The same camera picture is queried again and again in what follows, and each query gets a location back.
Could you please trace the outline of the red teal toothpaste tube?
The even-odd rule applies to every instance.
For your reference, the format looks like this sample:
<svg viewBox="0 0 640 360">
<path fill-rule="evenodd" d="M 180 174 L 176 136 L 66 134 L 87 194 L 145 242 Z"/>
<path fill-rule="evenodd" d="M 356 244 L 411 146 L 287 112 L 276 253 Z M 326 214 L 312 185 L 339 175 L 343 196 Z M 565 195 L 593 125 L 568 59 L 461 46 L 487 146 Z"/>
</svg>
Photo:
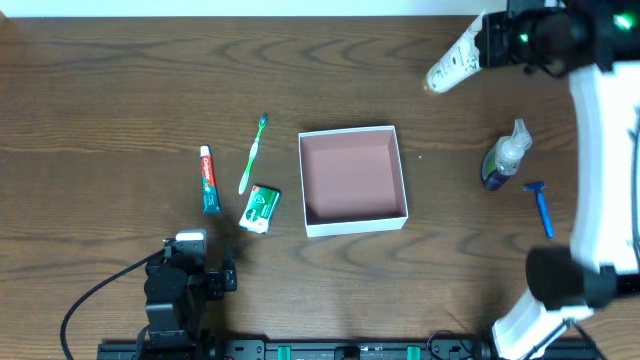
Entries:
<svg viewBox="0 0 640 360">
<path fill-rule="evenodd" d="M 203 213 L 212 215 L 221 212 L 221 206 L 215 181 L 213 157 L 209 145 L 200 147 L 202 173 Z"/>
</svg>

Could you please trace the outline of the white lotion tube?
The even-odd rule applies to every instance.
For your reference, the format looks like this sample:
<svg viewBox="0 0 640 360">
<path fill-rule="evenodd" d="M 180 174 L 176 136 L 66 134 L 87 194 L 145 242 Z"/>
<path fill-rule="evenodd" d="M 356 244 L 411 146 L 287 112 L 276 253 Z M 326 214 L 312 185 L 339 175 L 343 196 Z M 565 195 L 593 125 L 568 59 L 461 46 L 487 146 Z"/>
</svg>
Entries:
<svg viewBox="0 0 640 360">
<path fill-rule="evenodd" d="M 485 14 L 485 11 L 480 13 L 426 73 L 423 87 L 427 93 L 445 93 L 481 70 L 480 50 L 475 44 L 475 39 L 482 30 L 482 19 Z"/>
</svg>

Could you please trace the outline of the green Dettol soap pack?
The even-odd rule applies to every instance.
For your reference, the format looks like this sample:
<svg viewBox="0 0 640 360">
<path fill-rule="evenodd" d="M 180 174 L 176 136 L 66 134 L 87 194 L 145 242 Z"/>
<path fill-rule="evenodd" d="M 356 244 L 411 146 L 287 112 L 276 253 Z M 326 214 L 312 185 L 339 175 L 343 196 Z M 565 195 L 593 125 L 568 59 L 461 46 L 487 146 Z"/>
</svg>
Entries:
<svg viewBox="0 0 640 360">
<path fill-rule="evenodd" d="M 247 206 L 239 219 L 239 226 L 250 232 L 266 234 L 280 197 L 281 193 L 278 190 L 254 185 Z"/>
</svg>

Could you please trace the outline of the clear pump soap bottle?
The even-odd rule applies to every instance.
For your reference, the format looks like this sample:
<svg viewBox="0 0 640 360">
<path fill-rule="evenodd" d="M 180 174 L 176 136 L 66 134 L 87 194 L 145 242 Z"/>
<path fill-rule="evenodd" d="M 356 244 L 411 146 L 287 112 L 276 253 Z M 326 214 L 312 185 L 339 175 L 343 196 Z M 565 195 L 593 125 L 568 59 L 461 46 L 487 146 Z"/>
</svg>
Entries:
<svg viewBox="0 0 640 360">
<path fill-rule="evenodd" d="M 514 121 L 510 136 L 503 136 L 487 152 L 481 165 L 481 180 L 488 191 L 502 187 L 516 174 L 533 141 L 523 119 Z"/>
</svg>

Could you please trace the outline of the white cardboard box pink inside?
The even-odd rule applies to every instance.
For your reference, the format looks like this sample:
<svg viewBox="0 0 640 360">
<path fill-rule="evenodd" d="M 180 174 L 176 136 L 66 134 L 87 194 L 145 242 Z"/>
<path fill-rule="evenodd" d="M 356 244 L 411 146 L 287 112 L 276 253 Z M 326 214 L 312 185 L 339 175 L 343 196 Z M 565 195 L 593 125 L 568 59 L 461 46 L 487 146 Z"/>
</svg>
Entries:
<svg viewBox="0 0 640 360">
<path fill-rule="evenodd" d="M 304 132 L 298 149 L 308 237 L 403 228 L 409 210 L 394 126 Z"/>
</svg>

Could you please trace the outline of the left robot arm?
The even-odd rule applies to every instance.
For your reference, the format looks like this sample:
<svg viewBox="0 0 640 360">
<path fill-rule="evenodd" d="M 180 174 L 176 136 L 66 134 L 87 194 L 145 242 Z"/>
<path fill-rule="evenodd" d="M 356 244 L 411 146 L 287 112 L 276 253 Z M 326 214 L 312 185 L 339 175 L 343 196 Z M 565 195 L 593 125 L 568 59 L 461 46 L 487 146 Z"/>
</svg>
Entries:
<svg viewBox="0 0 640 360">
<path fill-rule="evenodd" d="M 207 303 L 238 287 L 236 261 L 225 248 L 220 266 L 206 268 L 204 240 L 164 241 L 145 266 L 149 324 L 136 340 L 135 359 L 216 359 L 216 340 L 202 328 Z"/>
</svg>

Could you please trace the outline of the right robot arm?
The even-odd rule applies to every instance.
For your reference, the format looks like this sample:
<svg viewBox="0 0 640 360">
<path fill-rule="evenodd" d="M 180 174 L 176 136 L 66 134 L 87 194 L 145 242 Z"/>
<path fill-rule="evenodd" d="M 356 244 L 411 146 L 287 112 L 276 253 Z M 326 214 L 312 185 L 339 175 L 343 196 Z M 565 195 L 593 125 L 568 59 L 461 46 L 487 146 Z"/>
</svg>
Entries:
<svg viewBox="0 0 640 360">
<path fill-rule="evenodd" d="M 511 1 L 486 15 L 482 68 L 567 78 L 578 131 L 578 198 L 568 246 L 531 250 L 527 290 L 492 327 L 502 359 L 542 356 L 568 328 L 639 291 L 639 5 Z"/>
</svg>

